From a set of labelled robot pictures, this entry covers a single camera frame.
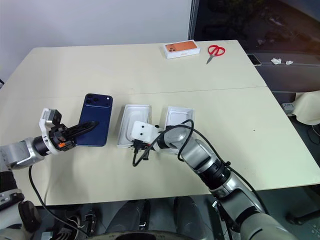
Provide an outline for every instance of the red scissors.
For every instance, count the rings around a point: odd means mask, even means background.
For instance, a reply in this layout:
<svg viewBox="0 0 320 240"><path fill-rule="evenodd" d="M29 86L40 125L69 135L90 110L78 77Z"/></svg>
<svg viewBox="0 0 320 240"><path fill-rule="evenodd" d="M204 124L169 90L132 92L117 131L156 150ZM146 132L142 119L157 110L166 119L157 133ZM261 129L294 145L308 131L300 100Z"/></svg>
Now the red scissors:
<svg viewBox="0 0 320 240"><path fill-rule="evenodd" d="M218 46L218 45L209 46L208 53L210 54L210 57L209 57L208 61L206 61L206 64L208 64L213 57L221 56L221 55L225 54L225 52L226 52L226 49L222 46Z"/></svg>

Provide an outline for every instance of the phone on table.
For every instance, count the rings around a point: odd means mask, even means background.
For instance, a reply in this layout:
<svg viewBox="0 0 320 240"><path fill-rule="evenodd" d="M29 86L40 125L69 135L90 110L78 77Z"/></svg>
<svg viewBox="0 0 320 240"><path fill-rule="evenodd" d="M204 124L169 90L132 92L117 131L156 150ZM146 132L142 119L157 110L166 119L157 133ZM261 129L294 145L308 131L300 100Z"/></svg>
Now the phone on table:
<svg viewBox="0 0 320 240"><path fill-rule="evenodd" d="M253 65L261 66L261 62L258 60L256 55L249 53L249 54L247 54L247 56L248 56L248 58L250 59L250 61L252 62Z"/></svg>
<svg viewBox="0 0 320 240"><path fill-rule="evenodd" d="M113 98L108 95L88 93L83 102L79 124L96 121L98 125L75 138L78 146L102 147L107 143Z"/></svg>

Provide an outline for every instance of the orange phone box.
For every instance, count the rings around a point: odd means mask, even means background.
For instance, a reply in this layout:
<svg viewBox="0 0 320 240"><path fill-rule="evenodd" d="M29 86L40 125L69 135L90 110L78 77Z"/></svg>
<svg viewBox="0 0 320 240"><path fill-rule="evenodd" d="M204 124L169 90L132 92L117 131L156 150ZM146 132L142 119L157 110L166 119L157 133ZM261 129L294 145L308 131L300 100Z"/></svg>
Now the orange phone box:
<svg viewBox="0 0 320 240"><path fill-rule="evenodd" d="M163 45L167 59L179 58L200 53L200 48L194 40L179 41Z"/></svg>

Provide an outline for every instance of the black cable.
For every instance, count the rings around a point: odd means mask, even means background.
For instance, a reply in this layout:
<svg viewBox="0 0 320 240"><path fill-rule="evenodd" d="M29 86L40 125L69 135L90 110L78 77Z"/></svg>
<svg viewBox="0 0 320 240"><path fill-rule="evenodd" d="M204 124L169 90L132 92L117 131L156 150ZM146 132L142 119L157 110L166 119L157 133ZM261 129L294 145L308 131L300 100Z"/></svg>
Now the black cable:
<svg viewBox="0 0 320 240"><path fill-rule="evenodd" d="M240 174L238 173L236 170L234 170L232 167L229 166L228 162L225 162L222 157L218 154L218 152L216 151L216 149L214 148L214 146L209 142L209 140L198 130L194 129L193 127L187 126L187 125L175 125L172 126L169 129L164 130L163 132L161 132L154 140L153 142L150 144L150 146L147 147L147 149L144 151L144 153L141 155L141 157L138 159L138 161L136 162L137 166L142 159L144 158L145 154L147 151L149 151L154 144L156 144L156 142L167 132L169 132L172 129L176 129L176 128L185 128L185 129L189 129L192 130L193 132L197 133L201 138L203 138L203 140L209 145L209 147L211 148L211 150L214 152L214 154L217 156L217 158L232 172L234 172L234 174L236 174L242 181L244 181L245 184L247 184L247 186L251 189L251 191L253 192L253 194L256 196L256 198L258 199L258 201L261 203L261 206L263 207L263 210L266 214L269 215L269 211L265 205L265 203L262 201L261 197L258 195L257 191L255 190L255 188Z"/></svg>
<svg viewBox="0 0 320 240"><path fill-rule="evenodd" d="M136 157L137 157L137 153L135 152L132 159L132 165L134 167L136 167L139 164L139 162L136 162Z"/></svg>
<svg viewBox="0 0 320 240"><path fill-rule="evenodd" d="M60 217L58 217L57 215L55 215L52 211L50 211L50 210L47 208L46 204L45 204L44 201L42 200L42 198L41 198L41 196L40 196L40 194L39 194L39 192L38 192L38 190L37 190L37 188L36 188L36 186L35 186L35 184L34 184L34 181L33 181L33 179L32 179L31 170L32 170L32 165L29 167L29 180L30 180L30 184L31 184L31 186L32 186L32 188L33 188L36 196L38 197L38 199L39 199L42 207L43 207L49 214L51 214L55 219L59 220L60 222L62 222L62 223L65 224L65 225L68 225L69 227L73 228L74 230L77 230L77 231L82 232L87 238L89 238L88 234L87 234L85 231L83 231L82 229L80 229L80 228L78 228L78 227L75 227L75 226L71 225L70 223L68 223L68 222L66 222L66 221L64 221L64 220L62 220Z"/></svg>
<svg viewBox="0 0 320 240"><path fill-rule="evenodd" d="M318 142L312 140L312 138L311 138L311 136L310 136L310 130L312 130L312 132L316 134L317 138L319 139ZM309 140L310 140L313 144L315 144L315 145L319 145L319 144L320 144L320 136L318 136L317 132L313 129L312 126L311 126L310 128L308 128L308 130L306 131L306 134L308 135Z"/></svg>
<svg viewBox="0 0 320 240"><path fill-rule="evenodd" d="M190 140L190 138L192 136L192 133L194 132L194 128L195 128L195 123L194 123L194 121L192 121L192 119L185 120L181 124L185 124L185 123L188 123L188 122L191 123L191 128L192 129L190 130L190 133L189 133L188 137L186 138L184 144L182 145L182 147L180 148L180 151L178 152L178 160L181 161L181 162L183 162L184 160L180 157L180 155L181 155L183 149L185 148L185 146L188 144L188 142L189 142L189 140Z"/></svg>

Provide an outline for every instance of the open box lid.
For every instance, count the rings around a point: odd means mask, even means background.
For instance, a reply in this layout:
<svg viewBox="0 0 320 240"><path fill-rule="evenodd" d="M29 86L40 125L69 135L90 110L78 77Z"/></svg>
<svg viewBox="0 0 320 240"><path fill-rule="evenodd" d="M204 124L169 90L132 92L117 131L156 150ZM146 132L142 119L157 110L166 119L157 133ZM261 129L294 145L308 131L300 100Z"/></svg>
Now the open box lid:
<svg viewBox="0 0 320 240"><path fill-rule="evenodd" d="M192 108L168 106L168 111L165 117L165 127L181 124L185 120L191 119L195 121L195 111ZM170 154L178 154L178 149L166 148L163 152Z"/></svg>
<svg viewBox="0 0 320 240"><path fill-rule="evenodd" d="M118 148L129 148L133 144L131 132L135 121L149 123L150 106L146 104L126 104L118 135Z"/></svg>

